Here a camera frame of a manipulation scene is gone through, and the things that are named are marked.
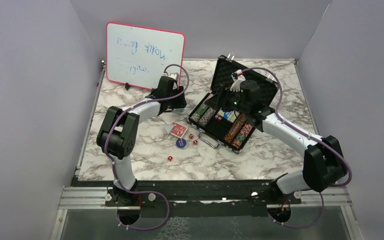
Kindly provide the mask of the light blue chip stack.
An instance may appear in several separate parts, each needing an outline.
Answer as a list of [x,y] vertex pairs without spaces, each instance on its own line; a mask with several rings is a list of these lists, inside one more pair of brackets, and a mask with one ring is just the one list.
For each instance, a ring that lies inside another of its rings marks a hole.
[[187,115],[187,111],[185,109],[179,109],[178,112],[181,114],[181,115]]

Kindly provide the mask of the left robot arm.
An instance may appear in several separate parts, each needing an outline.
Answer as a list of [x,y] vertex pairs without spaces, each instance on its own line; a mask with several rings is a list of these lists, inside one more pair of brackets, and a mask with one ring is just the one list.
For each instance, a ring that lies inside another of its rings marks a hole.
[[131,164],[131,153],[135,147],[139,125],[162,113],[185,108],[185,91],[189,86],[177,85],[170,76],[161,76],[158,86],[140,102],[124,109],[111,106],[98,131],[96,144],[111,163],[114,185],[120,189],[118,199],[124,205],[137,200],[133,188],[137,179]]

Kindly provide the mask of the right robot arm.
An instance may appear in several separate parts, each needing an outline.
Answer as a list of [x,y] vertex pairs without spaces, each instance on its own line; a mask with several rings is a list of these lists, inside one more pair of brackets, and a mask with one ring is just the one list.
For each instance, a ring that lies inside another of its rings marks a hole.
[[237,80],[232,88],[221,85],[214,96],[205,101],[214,110],[239,112],[252,127],[276,137],[303,157],[302,170],[286,173],[269,184],[269,199],[280,204],[297,191],[321,193],[336,186],[343,177],[348,177],[346,183],[349,183],[352,171],[339,141],[331,135],[311,134],[283,118],[277,109],[269,106],[274,95],[253,80]]

